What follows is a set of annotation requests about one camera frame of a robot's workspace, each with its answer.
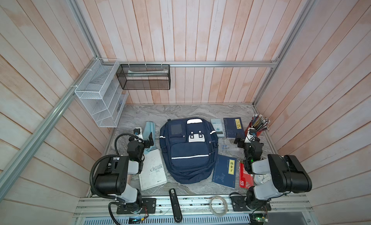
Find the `white Robinson Crusoe book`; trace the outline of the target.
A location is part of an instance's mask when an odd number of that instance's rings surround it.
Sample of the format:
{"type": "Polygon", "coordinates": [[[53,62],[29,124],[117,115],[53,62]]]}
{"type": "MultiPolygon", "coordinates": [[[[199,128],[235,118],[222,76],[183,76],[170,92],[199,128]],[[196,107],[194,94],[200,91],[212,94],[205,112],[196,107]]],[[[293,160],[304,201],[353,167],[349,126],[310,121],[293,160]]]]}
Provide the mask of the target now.
{"type": "Polygon", "coordinates": [[[147,190],[167,182],[160,150],[145,154],[142,172],[139,175],[141,190],[147,190]]]}

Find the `blue book yellow label front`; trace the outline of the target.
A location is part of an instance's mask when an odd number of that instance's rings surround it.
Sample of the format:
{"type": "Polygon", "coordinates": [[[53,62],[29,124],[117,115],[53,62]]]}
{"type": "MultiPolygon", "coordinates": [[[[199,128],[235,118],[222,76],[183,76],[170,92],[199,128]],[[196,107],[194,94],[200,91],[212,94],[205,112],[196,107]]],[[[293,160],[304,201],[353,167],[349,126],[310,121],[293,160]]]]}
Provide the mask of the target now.
{"type": "Polygon", "coordinates": [[[237,159],[219,154],[213,170],[212,182],[235,188],[237,159]]]}

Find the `navy blue student backpack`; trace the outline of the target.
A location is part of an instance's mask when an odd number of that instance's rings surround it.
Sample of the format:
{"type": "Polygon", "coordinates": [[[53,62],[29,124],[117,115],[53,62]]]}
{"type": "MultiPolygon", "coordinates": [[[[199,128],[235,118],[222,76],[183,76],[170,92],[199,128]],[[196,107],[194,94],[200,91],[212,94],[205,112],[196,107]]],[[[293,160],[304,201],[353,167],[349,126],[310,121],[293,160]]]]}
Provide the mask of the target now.
{"type": "Polygon", "coordinates": [[[203,118],[168,121],[161,127],[159,144],[168,172],[181,184],[207,179],[218,156],[218,137],[203,118]]]}

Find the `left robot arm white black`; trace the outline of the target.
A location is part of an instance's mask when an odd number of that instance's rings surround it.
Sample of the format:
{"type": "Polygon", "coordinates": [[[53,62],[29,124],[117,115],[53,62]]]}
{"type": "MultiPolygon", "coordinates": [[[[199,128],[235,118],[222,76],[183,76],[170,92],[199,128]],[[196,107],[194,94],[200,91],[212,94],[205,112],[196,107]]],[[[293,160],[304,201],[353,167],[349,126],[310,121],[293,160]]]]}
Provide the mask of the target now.
{"type": "Polygon", "coordinates": [[[141,192],[131,187],[127,180],[129,175],[142,172],[144,151],[153,145],[152,133],[147,139],[128,133],[118,135],[114,142],[116,154],[99,158],[90,171],[89,183],[92,194],[113,199],[112,204],[119,208],[127,208],[131,213],[140,212],[144,207],[141,192]],[[117,148],[118,139],[124,136],[129,137],[127,155],[121,155],[117,148]]]}

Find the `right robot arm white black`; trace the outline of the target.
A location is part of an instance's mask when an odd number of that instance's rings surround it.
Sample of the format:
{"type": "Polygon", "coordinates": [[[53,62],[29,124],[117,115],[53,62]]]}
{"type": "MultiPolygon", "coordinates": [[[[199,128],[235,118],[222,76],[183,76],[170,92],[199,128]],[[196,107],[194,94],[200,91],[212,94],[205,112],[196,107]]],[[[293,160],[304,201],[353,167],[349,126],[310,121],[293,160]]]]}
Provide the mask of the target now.
{"type": "Polygon", "coordinates": [[[245,139],[236,137],[234,143],[243,149],[243,170],[253,177],[271,177],[264,183],[255,183],[248,188],[245,202],[250,210],[257,210],[270,200],[288,193],[297,194],[312,190],[312,180],[296,156],[269,154],[266,159],[262,159],[264,144],[252,135],[246,136],[245,139]]]}

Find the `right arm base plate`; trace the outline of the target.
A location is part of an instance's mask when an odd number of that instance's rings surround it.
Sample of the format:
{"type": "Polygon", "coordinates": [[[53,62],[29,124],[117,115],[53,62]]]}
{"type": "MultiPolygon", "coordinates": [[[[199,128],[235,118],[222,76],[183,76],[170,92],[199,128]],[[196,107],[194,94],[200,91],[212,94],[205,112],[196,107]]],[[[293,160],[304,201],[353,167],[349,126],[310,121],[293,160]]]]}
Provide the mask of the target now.
{"type": "Polygon", "coordinates": [[[239,194],[230,195],[230,200],[233,211],[271,211],[269,201],[262,201],[257,199],[252,200],[247,196],[242,196],[239,194]]]}

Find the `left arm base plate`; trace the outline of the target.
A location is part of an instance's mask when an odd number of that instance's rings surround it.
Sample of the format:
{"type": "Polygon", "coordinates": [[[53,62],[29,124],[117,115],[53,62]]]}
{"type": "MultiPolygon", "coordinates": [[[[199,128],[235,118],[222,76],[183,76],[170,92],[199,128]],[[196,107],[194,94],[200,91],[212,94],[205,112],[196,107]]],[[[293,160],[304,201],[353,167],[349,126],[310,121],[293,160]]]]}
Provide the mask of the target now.
{"type": "Polygon", "coordinates": [[[117,208],[117,214],[154,214],[156,212],[156,198],[143,198],[141,204],[138,202],[126,203],[117,208]]]}

